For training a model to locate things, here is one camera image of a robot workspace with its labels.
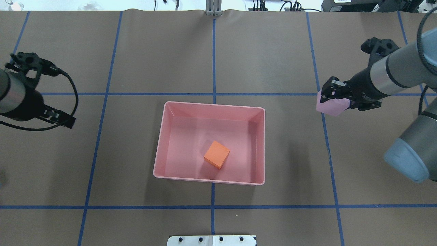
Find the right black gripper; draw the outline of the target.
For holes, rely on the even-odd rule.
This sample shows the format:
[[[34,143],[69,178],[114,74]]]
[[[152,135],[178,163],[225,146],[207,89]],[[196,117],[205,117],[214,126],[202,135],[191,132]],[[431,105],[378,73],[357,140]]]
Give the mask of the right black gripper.
[[[345,83],[337,77],[330,77],[323,84],[320,95],[320,102],[348,98],[350,101],[345,110],[366,111],[380,108],[383,94],[373,86],[370,70],[362,70]]]

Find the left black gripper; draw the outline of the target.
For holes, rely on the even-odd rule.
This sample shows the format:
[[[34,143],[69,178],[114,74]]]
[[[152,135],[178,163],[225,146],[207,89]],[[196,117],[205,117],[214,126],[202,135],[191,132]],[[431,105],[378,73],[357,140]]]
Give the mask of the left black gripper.
[[[76,118],[64,111],[57,110],[50,106],[44,106],[42,95],[35,89],[26,87],[25,97],[20,105],[20,120],[28,121],[37,118],[43,113],[43,120],[51,124],[72,129]]]

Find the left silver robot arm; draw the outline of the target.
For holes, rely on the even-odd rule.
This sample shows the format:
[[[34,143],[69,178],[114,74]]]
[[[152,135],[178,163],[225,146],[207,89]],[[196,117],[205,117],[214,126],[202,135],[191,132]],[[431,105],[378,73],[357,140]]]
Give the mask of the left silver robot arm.
[[[72,129],[76,120],[74,115],[78,108],[79,95],[70,75],[61,69],[58,69],[58,71],[69,80],[74,92],[75,104],[70,114],[46,105],[42,94],[26,85],[24,79],[19,79],[16,74],[2,70],[1,81],[5,82],[5,85],[1,86],[1,116],[19,122],[40,119],[52,124],[52,126],[28,128],[4,121],[1,121],[1,124],[28,132],[48,131],[60,126]]]

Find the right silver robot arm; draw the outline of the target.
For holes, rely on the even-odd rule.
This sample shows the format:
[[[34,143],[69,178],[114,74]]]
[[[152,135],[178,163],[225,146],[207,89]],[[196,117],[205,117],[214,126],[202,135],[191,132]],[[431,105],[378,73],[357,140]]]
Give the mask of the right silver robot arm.
[[[369,62],[351,78],[329,77],[317,109],[326,114],[333,165],[369,178],[405,176],[436,181],[436,29],[419,31],[401,47],[370,38]]]

